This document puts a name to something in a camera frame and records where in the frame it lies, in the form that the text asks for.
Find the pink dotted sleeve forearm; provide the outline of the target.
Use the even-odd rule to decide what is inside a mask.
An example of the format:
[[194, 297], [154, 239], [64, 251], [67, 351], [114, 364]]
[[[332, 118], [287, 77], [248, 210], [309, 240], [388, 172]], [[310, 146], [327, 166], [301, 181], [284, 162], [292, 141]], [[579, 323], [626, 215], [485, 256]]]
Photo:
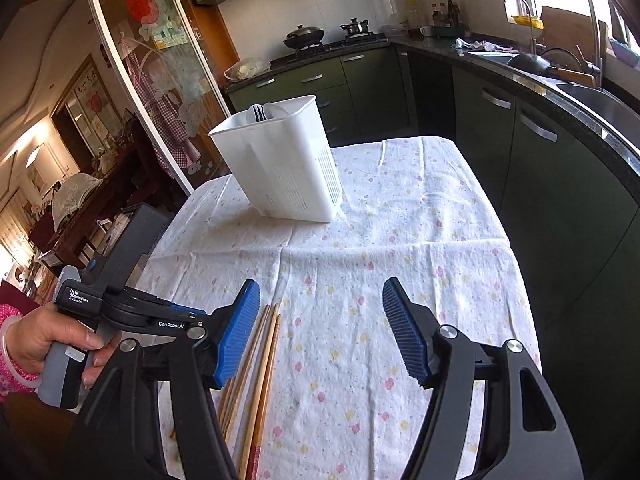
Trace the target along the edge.
[[21, 321], [22, 315], [17, 308], [2, 304], [0, 311], [1, 322], [1, 387], [0, 398], [4, 402], [10, 393], [31, 393], [40, 386], [38, 374], [28, 374], [19, 367], [10, 357], [9, 345], [6, 336], [9, 328]]

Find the person's left hand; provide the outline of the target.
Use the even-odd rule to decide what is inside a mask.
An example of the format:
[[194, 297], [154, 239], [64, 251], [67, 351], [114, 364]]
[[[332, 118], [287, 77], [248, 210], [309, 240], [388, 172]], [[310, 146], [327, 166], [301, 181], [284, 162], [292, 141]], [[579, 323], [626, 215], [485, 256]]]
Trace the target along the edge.
[[120, 338], [122, 333], [117, 332], [109, 342], [105, 342], [81, 322], [58, 312], [49, 302], [8, 327], [6, 350], [20, 370], [32, 375], [42, 373], [44, 359], [54, 342], [93, 351], [92, 364], [82, 374], [82, 383], [91, 388], [117, 349]]

